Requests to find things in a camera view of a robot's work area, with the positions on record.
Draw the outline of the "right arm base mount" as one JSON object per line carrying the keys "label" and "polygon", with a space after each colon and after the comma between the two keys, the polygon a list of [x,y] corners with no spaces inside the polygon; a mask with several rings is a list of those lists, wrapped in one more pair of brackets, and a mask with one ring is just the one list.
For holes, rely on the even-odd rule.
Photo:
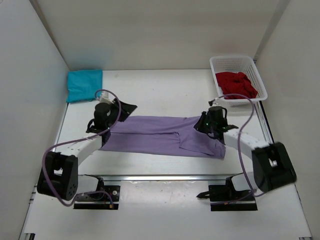
{"label": "right arm base mount", "polygon": [[200,192],[196,198],[209,199],[211,212],[257,211],[256,199],[249,187],[236,190],[236,184],[232,182],[235,176],[227,177],[224,185],[210,184],[208,191]]}

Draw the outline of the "purple t-shirt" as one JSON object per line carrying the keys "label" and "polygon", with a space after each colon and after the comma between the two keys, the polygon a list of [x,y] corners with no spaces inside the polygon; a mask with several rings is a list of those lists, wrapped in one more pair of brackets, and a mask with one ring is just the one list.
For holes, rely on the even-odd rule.
{"label": "purple t-shirt", "polygon": [[223,159],[226,147],[194,129],[199,117],[130,116],[112,129],[102,151]]}

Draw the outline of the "red t-shirt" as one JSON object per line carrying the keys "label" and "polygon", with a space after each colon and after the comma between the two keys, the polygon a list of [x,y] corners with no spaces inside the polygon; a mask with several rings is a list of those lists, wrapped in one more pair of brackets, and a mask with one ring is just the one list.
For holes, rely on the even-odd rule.
{"label": "red t-shirt", "polygon": [[245,97],[254,99],[258,95],[258,91],[243,72],[220,72],[215,76],[223,94],[228,95],[226,97],[228,100],[245,99]]}

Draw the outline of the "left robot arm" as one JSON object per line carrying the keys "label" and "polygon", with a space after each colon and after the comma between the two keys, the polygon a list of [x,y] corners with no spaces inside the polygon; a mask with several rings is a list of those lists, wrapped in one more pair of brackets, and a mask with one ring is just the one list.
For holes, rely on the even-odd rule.
{"label": "left robot arm", "polygon": [[82,138],[65,142],[64,151],[49,148],[44,153],[37,192],[57,198],[65,206],[71,205],[79,194],[89,195],[93,200],[103,198],[105,188],[100,177],[80,175],[79,165],[103,147],[111,136],[111,129],[136,109],[137,105],[117,99],[99,102]]}

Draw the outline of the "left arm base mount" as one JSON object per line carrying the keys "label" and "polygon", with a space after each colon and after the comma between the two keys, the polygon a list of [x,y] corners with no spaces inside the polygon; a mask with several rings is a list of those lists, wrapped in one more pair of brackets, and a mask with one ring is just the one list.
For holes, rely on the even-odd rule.
{"label": "left arm base mount", "polygon": [[97,175],[80,175],[73,208],[75,210],[118,210],[120,194],[119,182],[105,181],[103,177]]}

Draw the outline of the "teal t-shirt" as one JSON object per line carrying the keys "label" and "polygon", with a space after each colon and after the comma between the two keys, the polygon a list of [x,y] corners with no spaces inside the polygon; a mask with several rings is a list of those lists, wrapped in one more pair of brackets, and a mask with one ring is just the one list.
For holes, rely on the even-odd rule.
{"label": "teal t-shirt", "polygon": [[77,70],[67,74],[67,103],[89,101],[95,99],[95,94],[103,87],[103,71]]}

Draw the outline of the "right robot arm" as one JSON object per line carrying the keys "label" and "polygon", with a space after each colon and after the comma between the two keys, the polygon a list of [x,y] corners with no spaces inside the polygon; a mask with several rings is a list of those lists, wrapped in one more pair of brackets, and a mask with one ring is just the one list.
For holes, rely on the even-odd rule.
{"label": "right robot arm", "polygon": [[226,108],[212,106],[208,111],[203,111],[194,129],[237,150],[242,167],[242,155],[252,161],[252,172],[244,174],[244,180],[251,185],[251,189],[267,193],[297,181],[285,145],[259,140],[243,133],[237,126],[228,124]]}

